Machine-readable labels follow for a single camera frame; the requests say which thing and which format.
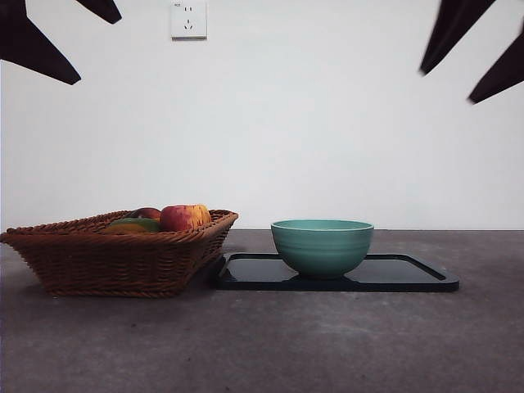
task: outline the bowl rim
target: bowl rim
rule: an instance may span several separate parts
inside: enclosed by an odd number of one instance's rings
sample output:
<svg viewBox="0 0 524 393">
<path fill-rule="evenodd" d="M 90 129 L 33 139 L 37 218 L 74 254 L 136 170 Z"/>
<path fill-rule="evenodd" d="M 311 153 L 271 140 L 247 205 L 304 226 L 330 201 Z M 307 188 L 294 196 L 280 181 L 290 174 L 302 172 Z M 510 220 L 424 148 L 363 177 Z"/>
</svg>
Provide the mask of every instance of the bowl rim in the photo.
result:
<svg viewBox="0 0 524 393">
<path fill-rule="evenodd" d="M 365 225 L 362 228 L 324 228 L 324 229 L 315 229 L 315 228 L 289 228 L 281 226 L 284 223 L 289 223 L 291 221 L 332 221 L 337 223 L 355 223 Z M 279 229 L 288 229 L 290 231 L 306 231 L 306 232 L 355 232 L 355 231 L 365 231 L 369 229 L 374 229 L 373 224 L 365 223 L 363 221 L 354 221 L 351 219 L 284 219 L 276 221 L 271 224 L 271 228 Z"/>
</svg>

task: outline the teal bowl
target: teal bowl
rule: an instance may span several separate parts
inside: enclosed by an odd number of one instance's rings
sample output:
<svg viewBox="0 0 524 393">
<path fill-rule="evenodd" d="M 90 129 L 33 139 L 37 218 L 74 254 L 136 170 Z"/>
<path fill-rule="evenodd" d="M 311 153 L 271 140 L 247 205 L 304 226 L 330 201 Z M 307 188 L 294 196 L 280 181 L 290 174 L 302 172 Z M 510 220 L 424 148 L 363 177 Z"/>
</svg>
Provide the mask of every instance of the teal bowl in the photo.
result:
<svg viewBox="0 0 524 393">
<path fill-rule="evenodd" d="M 278 254 L 304 276 L 329 279 L 350 272 L 368 254 L 371 224 L 334 219 L 293 219 L 271 224 Z"/>
</svg>

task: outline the outlet faceplate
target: outlet faceplate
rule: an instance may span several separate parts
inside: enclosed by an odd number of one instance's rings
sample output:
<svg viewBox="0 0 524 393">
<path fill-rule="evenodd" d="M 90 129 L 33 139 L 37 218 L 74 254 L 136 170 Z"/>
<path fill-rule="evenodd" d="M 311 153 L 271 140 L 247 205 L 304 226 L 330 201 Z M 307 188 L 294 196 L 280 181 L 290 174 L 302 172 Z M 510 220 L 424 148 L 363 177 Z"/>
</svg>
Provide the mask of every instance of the outlet faceplate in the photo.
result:
<svg viewBox="0 0 524 393">
<path fill-rule="evenodd" d="M 207 4 L 204 1 L 175 1 L 171 7 L 171 39 L 207 39 Z"/>
</svg>

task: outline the woven basket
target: woven basket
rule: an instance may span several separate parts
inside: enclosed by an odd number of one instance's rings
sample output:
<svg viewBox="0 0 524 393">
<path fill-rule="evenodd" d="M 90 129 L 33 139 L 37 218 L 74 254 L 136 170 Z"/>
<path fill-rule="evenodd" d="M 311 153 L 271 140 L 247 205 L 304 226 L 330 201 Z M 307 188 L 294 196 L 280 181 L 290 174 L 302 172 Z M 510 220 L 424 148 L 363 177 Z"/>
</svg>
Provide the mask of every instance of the woven basket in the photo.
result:
<svg viewBox="0 0 524 393">
<path fill-rule="evenodd" d="M 127 210 L 37 227 L 8 229 L 0 242 L 20 253 L 45 290 L 54 296 L 169 297 L 220 256 L 238 218 L 210 210 L 199 228 L 164 233 L 100 234 Z"/>
</svg>

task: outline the dark silhouette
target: dark silhouette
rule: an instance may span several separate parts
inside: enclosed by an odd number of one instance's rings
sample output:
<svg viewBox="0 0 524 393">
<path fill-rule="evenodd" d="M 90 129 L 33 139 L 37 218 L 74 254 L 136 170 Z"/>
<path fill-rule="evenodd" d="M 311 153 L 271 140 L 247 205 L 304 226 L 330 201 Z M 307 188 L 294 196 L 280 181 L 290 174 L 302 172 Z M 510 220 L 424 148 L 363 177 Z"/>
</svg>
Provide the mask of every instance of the dark silhouette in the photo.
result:
<svg viewBox="0 0 524 393">
<path fill-rule="evenodd" d="M 442 0 L 420 70 L 427 74 L 453 49 L 495 0 Z"/>
<path fill-rule="evenodd" d="M 77 0 L 104 20 L 121 15 L 112 0 Z M 46 36 L 29 20 L 25 0 L 0 0 L 0 59 L 75 84 L 80 75 Z"/>
<path fill-rule="evenodd" d="M 100 16 L 112 25 L 122 19 L 113 0 L 76 0 L 91 12 Z"/>
<path fill-rule="evenodd" d="M 524 80 L 524 32 L 506 49 L 469 95 L 477 103 Z"/>
</svg>

